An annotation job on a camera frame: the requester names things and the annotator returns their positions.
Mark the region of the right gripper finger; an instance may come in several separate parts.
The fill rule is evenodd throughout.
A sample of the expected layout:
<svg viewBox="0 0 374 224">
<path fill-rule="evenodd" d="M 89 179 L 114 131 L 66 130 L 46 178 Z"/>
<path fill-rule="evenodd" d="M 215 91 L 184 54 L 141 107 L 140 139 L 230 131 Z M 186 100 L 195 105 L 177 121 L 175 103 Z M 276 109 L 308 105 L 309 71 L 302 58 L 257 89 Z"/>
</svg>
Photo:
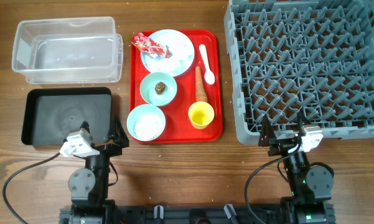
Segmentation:
<svg viewBox="0 0 374 224">
<path fill-rule="evenodd" d="M 301 133 L 303 126 L 308 125 L 311 122 L 301 112 L 297 112 L 297 123 L 299 126 L 299 132 Z"/>
<path fill-rule="evenodd" d="M 261 123 L 261 132 L 259 136 L 258 145 L 261 147 L 274 146 L 277 144 L 277 138 L 266 115 L 263 116 Z"/>
</svg>

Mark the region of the light blue bowl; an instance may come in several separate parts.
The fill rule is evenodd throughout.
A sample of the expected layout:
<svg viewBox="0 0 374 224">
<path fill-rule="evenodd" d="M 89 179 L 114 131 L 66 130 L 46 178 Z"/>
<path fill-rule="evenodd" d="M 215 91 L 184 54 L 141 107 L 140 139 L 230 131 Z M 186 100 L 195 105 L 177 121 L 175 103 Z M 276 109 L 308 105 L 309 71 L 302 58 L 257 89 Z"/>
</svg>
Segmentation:
<svg viewBox="0 0 374 224">
<path fill-rule="evenodd" d="M 139 106 L 135 107 L 130 112 L 130 114 L 128 115 L 128 118 L 127 118 L 126 126 L 127 126 L 127 129 L 129 131 L 130 135 L 132 135 L 133 138 L 137 139 L 136 136 L 135 136 L 135 133 L 133 131 L 134 123 L 143 114 L 148 114 L 148 113 L 157 114 L 162 119 L 163 125 L 162 125 L 162 132 L 160 133 L 160 135 L 163 133 L 163 131 L 165 129 L 165 126 L 166 126 L 166 117 L 164 116 L 164 113 L 161 111 L 161 109 L 159 109 L 158 107 L 156 107 L 154 105 L 144 104 L 144 105 L 139 105 Z"/>
</svg>

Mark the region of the white rice pile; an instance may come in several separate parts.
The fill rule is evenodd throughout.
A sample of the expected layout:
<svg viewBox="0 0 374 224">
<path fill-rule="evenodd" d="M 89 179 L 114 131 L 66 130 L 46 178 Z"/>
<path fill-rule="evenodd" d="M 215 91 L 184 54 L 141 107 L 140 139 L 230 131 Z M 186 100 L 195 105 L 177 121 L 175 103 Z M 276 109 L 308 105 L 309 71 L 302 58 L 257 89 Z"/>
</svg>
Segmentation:
<svg viewBox="0 0 374 224">
<path fill-rule="evenodd" d="M 151 141 L 162 132 L 162 119 L 153 113 L 143 114 L 134 123 L 133 131 L 140 141 Z"/>
</svg>

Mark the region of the green bowl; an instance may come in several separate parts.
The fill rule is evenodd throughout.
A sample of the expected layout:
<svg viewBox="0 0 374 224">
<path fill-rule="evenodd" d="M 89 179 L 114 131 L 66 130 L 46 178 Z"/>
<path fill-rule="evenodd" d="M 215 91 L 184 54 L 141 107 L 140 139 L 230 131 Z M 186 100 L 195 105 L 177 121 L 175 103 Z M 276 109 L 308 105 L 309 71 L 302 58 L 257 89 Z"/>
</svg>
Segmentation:
<svg viewBox="0 0 374 224">
<path fill-rule="evenodd" d="M 155 92 L 155 85 L 159 82 L 166 84 L 166 90 L 161 95 Z M 174 77 L 168 73 L 150 73 L 143 78 L 139 91 L 146 103 L 154 106 L 166 106 L 177 94 L 177 82 Z"/>
</svg>

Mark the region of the brown food lump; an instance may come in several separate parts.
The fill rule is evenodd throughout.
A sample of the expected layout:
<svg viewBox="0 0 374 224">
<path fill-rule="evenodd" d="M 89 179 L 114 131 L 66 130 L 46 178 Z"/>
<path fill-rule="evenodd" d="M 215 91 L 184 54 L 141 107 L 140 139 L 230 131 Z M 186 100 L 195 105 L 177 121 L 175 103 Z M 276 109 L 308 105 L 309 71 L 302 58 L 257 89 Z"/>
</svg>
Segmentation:
<svg viewBox="0 0 374 224">
<path fill-rule="evenodd" d="M 163 83 L 163 82 L 159 82 L 155 85 L 155 92 L 158 94 L 158 95 L 161 95 L 164 93 L 164 91 L 166 90 L 166 84 Z"/>
</svg>

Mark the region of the yellow cup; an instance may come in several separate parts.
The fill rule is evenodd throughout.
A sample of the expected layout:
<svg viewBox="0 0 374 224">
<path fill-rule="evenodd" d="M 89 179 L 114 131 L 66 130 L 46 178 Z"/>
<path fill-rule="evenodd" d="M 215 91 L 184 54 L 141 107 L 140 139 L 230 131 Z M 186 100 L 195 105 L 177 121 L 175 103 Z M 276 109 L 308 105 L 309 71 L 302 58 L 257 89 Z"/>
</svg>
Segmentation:
<svg viewBox="0 0 374 224">
<path fill-rule="evenodd" d="M 188 110 L 188 117 L 195 129 L 205 129 L 214 119 L 213 107 L 204 101 L 193 103 Z"/>
</svg>

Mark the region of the orange carrot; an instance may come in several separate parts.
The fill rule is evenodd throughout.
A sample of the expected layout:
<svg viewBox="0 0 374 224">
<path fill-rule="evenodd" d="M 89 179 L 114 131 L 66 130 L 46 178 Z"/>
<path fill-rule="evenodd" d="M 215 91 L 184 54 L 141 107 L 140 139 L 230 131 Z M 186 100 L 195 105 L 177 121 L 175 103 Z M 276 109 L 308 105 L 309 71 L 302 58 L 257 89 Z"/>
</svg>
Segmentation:
<svg viewBox="0 0 374 224">
<path fill-rule="evenodd" d="M 207 95 L 203 87 L 202 73 L 199 66 L 195 68 L 195 97 L 197 101 L 207 102 Z"/>
</svg>

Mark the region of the white plastic spoon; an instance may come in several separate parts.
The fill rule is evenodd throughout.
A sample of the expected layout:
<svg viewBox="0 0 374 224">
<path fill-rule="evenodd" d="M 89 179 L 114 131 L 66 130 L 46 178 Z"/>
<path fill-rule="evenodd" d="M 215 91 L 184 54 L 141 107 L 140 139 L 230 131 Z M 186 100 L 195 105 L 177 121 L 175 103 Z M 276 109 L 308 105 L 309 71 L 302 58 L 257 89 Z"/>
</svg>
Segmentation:
<svg viewBox="0 0 374 224">
<path fill-rule="evenodd" d="M 207 49 L 204 44 L 199 45 L 199 52 L 201 54 L 203 64 L 205 66 L 205 74 L 204 74 L 204 79 L 207 84 L 213 85 L 215 83 L 215 75 L 211 71 L 209 62 L 208 62 L 208 54 L 207 54 Z"/>
</svg>

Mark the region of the red snack wrapper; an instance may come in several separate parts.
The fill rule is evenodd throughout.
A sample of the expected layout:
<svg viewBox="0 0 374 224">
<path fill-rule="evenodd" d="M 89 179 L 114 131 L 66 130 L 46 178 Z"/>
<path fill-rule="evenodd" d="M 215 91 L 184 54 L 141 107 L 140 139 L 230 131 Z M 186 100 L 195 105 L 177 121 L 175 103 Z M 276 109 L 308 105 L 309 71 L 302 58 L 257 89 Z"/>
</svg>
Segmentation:
<svg viewBox="0 0 374 224">
<path fill-rule="evenodd" d="M 131 39 L 131 43 L 142 53 L 148 54 L 152 58 L 169 58 L 171 54 L 168 46 L 155 42 L 142 32 L 135 34 Z"/>
</svg>

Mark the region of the light blue plate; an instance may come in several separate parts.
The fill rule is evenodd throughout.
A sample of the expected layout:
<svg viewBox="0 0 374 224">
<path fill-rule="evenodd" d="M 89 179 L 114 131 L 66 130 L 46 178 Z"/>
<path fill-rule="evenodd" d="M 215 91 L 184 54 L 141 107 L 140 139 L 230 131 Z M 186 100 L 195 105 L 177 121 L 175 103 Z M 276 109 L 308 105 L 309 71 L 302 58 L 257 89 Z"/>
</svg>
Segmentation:
<svg viewBox="0 0 374 224">
<path fill-rule="evenodd" d="M 195 57 L 192 41 L 177 30 L 164 29 L 149 36 L 155 42 L 169 48 L 170 57 L 151 57 L 141 52 L 141 60 L 145 68 L 151 72 L 164 72 L 176 77 L 186 72 Z"/>
</svg>

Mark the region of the white tissue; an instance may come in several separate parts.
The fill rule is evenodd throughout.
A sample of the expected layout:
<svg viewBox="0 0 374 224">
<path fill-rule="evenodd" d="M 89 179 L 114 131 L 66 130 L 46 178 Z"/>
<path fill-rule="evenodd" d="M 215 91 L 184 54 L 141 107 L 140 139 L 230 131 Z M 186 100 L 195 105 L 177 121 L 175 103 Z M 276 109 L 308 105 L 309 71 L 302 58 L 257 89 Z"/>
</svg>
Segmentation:
<svg viewBox="0 0 374 224">
<path fill-rule="evenodd" d="M 189 56 L 189 49 L 186 45 L 170 45 L 169 57 L 166 59 L 166 64 L 171 67 L 179 67 L 182 65 L 184 60 L 187 60 Z"/>
</svg>

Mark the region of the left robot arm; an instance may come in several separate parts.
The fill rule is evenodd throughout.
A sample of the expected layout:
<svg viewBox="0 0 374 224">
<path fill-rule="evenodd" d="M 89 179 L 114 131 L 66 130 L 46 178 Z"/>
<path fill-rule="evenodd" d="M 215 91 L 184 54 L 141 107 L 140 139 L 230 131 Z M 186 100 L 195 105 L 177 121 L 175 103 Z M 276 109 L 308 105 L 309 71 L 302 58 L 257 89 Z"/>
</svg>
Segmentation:
<svg viewBox="0 0 374 224">
<path fill-rule="evenodd" d="M 110 171 L 115 171 L 110 158 L 122 155 L 129 146 L 129 139 L 118 117 L 110 126 L 107 142 L 93 143 L 89 124 L 84 121 L 80 128 L 64 140 L 60 153 L 85 160 L 85 166 L 76 170 L 68 180 L 72 205 L 69 211 L 61 210 L 60 224 L 120 224 L 126 219 L 114 200 L 108 199 Z"/>
</svg>

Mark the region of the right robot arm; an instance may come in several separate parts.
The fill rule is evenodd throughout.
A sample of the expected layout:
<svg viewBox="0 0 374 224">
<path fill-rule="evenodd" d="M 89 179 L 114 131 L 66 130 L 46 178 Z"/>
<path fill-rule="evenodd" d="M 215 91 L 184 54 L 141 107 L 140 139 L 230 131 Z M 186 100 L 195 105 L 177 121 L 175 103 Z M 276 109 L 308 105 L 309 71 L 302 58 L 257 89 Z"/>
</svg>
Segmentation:
<svg viewBox="0 0 374 224">
<path fill-rule="evenodd" d="M 310 123 L 297 114 L 299 132 L 291 138 L 278 139 L 265 116 L 262 120 L 258 145 L 269 147 L 268 156 L 279 156 L 286 173 L 283 177 L 291 189 L 290 197 L 281 199 L 274 219 L 277 223 L 335 223 L 331 199 L 334 184 L 333 169 L 322 162 L 310 163 L 307 153 L 323 138 L 318 124 Z"/>
</svg>

